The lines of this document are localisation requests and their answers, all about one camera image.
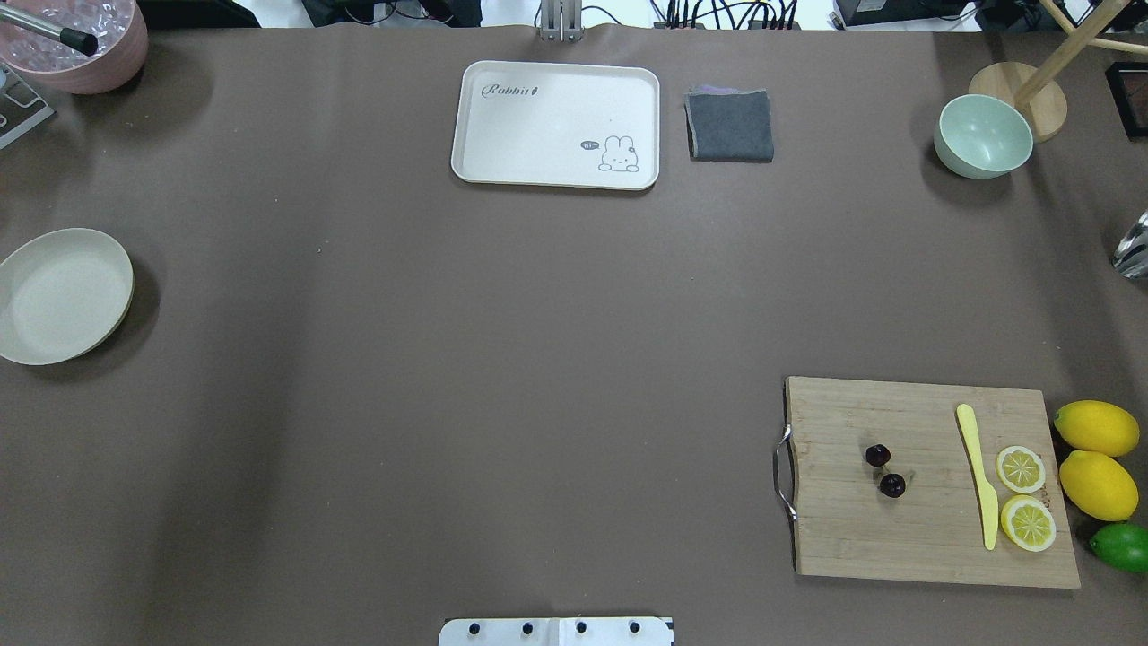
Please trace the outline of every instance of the cutting board handle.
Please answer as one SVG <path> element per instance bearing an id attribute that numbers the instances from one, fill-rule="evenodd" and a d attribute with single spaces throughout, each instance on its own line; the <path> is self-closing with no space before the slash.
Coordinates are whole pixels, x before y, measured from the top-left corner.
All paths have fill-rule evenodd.
<path id="1" fill-rule="evenodd" d="M 782 500 L 782 505 L 785 506 L 785 513 L 789 514 L 790 522 L 797 522 L 797 509 L 790 504 L 789 499 L 785 498 L 785 492 L 782 491 L 782 482 L 779 475 L 781 467 L 781 453 L 782 447 L 793 437 L 793 428 L 785 425 L 785 431 L 782 433 L 782 439 L 777 442 L 777 446 L 774 447 L 774 491 L 777 492 L 777 498 Z M 793 456 L 790 452 L 785 452 L 790 457 L 790 473 L 793 473 Z"/>

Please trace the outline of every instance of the wooden stick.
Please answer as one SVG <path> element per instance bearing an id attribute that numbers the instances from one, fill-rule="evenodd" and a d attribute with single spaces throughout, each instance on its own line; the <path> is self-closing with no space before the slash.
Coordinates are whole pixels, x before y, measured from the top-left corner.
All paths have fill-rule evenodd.
<path id="1" fill-rule="evenodd" d="M 1038 92 L 1044 89 L 1045 85 L 1048 85 L 1057 73 L 1061 72 L 1072 59 L 1088 46 L 1088 42 L 1096 37 L 1097 33 L 1104 31 L 1108 23 L 1112 22 L 1112 18 L 1119 14 L 1124 7 L 1127 7 L 1130 0 L 1104 0 L 1093 10 L 1092 15 L 1088 16 L 1080 28 L 1075 30 L 1061 42 L 1061 46 L 1053 52 L 1053 55 L 1048 56 L 1048 60 L 1044 62 L 1039 68 L 1037 68 L 1035 73 L 1033 73 L 1029 80 L 1024 81 L 1016 92 L 1015 107 L 1017 109 L 1023 106 L 1027 106 L 1032 98 L 1037 95 Z"/>
<path id="2" fill-rule="evenodd" d="M 1073 31 L 1076 31 L 1076 25 L 1072 24 L 1072 21 L 1070 21 L 1069 17 L 1064 15 L 1064 11 L 1062 11 L 1060 7 L 1053 3 L 1053 0 L 1040 0 L 1040 5 L 1045 8 L 1046 11 L 1048 11 L 1048 15 L 1053 16 L 1053 20 L 1056 21 L 1056 24 L 1061 25 L 1061 29 L 1064 30 L 1064 33 L 1071 34 Z M 1148 56 L 1148 46 L 1135 45 L 1133 42 L 1108 40 L 1106 38 L 1093 38 L 1092 40 L 1088 41 L 1088 45 L 1092 45 L 1093 47 L 1104 47 L 1106 49 L 1116 49 L 1118 52 L 1127 52 L 1130 54 L 1140 54 L 1142 56 Z"/>

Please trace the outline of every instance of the gray cloth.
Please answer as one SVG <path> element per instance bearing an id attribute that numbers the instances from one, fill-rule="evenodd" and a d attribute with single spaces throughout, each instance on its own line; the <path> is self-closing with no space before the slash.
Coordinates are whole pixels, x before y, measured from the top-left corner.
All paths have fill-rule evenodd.
<path id="1" fill-rule="evenodd" d="M 774 161 L 765 89 L 693 87 L 685 94 L 685 118 L 696 159 Z"/>

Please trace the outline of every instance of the wooden cutting board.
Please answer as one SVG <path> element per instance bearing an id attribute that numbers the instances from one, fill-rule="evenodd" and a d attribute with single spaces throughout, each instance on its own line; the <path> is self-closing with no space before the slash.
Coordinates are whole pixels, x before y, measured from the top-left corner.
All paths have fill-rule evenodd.
<path id="1" fill-rule="evenodd" d="M 1052 434 L 1040 391 L 790 378 L 797 571 L 802 575 L 1080 587 Z M 956 405 L 977 413 L 988 481 L 1001 506 L 1014 496 L 996 476 L 996 454 L 1019 444 L 1040 456 L 1047 478 L 1032 496 L 1056 521 L 1056 540 L 1026 552 L 998 530 L 985 550 L 972 472 Z M 905 496 L 877 490 L 864 450 L 884 444 Z"/>

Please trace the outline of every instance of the metal tongs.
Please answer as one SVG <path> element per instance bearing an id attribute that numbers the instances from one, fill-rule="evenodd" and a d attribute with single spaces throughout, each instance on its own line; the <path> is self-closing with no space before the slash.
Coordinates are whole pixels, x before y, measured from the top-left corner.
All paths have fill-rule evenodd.
<path id="1" fill-rule="evenodd" d="M 39 33 L 40 36 L 62 42 L 85 56 L 95 54 L 95 50 L 100 47 L 95 36 L 91 33 L 59 25 L 34 14 L 9 7 L 3 0 L 0 0 L 0 22 L 11 23 L 33 33 Z"/>

